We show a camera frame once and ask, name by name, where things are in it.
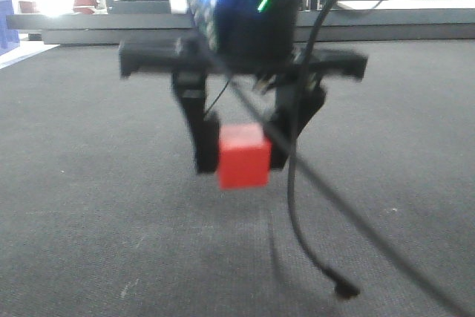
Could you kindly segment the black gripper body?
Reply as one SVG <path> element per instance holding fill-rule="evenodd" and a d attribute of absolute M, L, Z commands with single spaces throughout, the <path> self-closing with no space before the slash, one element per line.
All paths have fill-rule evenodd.
<path fill-rule="evenodd" d="M 155 42 L 123 41 L 119 45 L 119 74 L 122 78 L 140 71 L 155 73 L 219 73 L 220 69 L 203 52 L 197 39 L 159 40 Z M 295 48 L 289 59 L 281 61 L 223 57 L 225 66 L 238 75 L 296 74 L 304 60 L 304 49 Z M 368 57 L 353 50 L 315 49 L 308 64 L 310 73 L 341 74 L 361 81 Z"/>

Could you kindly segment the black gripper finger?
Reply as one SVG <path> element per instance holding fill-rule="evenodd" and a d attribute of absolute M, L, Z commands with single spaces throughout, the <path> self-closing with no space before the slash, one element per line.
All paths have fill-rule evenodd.
<path fill-rule="evenodd" d="M 211 174 L 218 165 L 220 120 L 215 112 L 205 114 L 207 98 L 205 73 L 174 72 L 171 88 L 181 107 L 191 134 L 194 162 L 198 174 Z"/>
<path fill-rule="evenodd" d="M 282 135 L 290 140 L 291 135 L 291 113 L 294 99 L 295 86 L 288 82 L 279 85 L 275 89 L 275 107 L 267 114 L 267 122 L 278 129 Z M 305 88 L 298 104 L 298 131 L 297 136 L 303 131 L 308 122 L 321 109 L 326 99 L 326 91 L 321 87 L 321 78 L 312 80 Z M 285 153 L 275 141 L 272 143 L 270 168 L 282 169 L 288 159 Z"/>

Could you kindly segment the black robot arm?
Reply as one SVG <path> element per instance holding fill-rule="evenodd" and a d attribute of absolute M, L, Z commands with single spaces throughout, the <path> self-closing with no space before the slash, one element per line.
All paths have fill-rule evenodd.
<path fill-rule="evenodd" d="M 187 0 L 192 34 L 176 40 L 123 42 L 122 77 L 152 70 L 171 74 L 173 93 L 183 110 L 198 173 L 219 165 L 218 136 L 223 126 L 206 104 L 210 74 L 229 79 L 246 74 L 276 94 L 275 107 L 259 116 L 271 143 L 270 166 L 295 159 L 299 134 L 324 104 L 323 77 L 332 72 L 362 79 L 367 57 L 347 50 L 316 50 L 319 15 L 305 48 L 294 45 L 301 0 Z"/>

